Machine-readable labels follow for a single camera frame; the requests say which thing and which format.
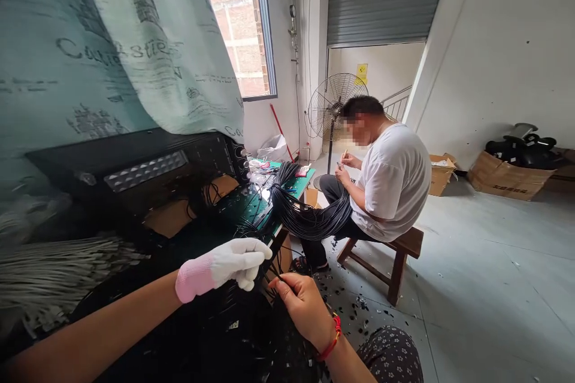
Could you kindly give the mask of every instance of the concrete floor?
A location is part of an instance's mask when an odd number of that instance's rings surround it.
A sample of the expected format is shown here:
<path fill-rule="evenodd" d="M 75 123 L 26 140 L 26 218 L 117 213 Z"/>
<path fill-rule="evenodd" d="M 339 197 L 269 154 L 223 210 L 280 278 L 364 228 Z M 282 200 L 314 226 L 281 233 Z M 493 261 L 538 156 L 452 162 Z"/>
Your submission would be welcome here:
<path fill-rule="evenodd" d="M 324 174 L 326 155 L 312 167 Z M 355 262 L 338 267 L 344 241 L 324 241 L 332 271 L 318 283 L 343 310 L 355 347 L 384 324 L 409 333 L 426 383 L 575 382 L 574 218 L 575 196 L 542 193 L 521 202 L 478 193 L 460 179 L 444 196 L 430 196 L 416 223 L 425 232 L 422 253 L 408 258 L 396 308 L 372 274 Z M 388 247 L 355 250 L 391 271 Z M 351 304 L 359 295 L 367 309 L 356 317 Z"/>

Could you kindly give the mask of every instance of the white glove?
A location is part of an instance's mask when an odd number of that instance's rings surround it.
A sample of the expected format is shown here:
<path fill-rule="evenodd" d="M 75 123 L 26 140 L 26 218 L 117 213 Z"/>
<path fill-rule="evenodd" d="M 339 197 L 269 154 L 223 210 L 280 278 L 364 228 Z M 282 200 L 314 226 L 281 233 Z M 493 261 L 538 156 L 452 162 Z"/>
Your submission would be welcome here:
<path fill-rule="evenodd" d="M 240 288 L 250 291 L 259 266 L 272 258 L 270 248 L 257 238 L 232 239 L 212 251 L 185 262 L 175 282 L 175 292 L 182 303 L 196 295 L 218 288 L 235 279 Z"/>

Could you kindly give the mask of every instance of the white t-shirt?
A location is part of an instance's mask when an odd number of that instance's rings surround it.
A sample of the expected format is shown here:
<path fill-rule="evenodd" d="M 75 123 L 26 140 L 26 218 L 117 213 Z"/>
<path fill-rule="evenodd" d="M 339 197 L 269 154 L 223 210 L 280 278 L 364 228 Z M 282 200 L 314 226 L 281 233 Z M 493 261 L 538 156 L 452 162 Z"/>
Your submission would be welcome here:
<path fill-rule="evenodd" d="M 429 153 L 405 124 L 395 123 L 371 144 L 356 186 L 365 191 L 364 213 L 350 196 L 352 220 L 373 239 L 390 242 L 407 232 L 421 212 L 431 184 Z"/>

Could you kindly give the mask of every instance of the light blue curtain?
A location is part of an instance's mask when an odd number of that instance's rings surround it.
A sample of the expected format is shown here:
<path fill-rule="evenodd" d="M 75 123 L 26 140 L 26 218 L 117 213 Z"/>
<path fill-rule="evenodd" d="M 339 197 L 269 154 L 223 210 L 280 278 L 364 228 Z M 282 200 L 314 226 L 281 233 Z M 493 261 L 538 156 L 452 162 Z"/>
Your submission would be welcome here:
<path fill-rule="evenodd" d="M 243 141 L 209 0 L 0 0 L 0 181 L 38 148 L 159 125 Z"/>

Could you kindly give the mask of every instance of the sandal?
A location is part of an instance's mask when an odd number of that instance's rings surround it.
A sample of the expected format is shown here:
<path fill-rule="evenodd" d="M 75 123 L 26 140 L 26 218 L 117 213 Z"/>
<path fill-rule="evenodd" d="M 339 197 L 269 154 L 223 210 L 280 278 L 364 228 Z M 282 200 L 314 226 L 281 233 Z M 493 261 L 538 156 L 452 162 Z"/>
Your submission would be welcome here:
<path fill-rule="evenodd" d="M 292 260 L 292 263 L 289 266 L 289 272 L 296 272 L 298 274 L 308 276 L 311 276 L 312 273 L 315 272 L 327 272 L 327 271 L 329 271 L 329 265 L 313 269 L 310 266 L 310 264 L 307 263 L 307 259 L 304 256 L 296 257 L 295 259 Z"/>

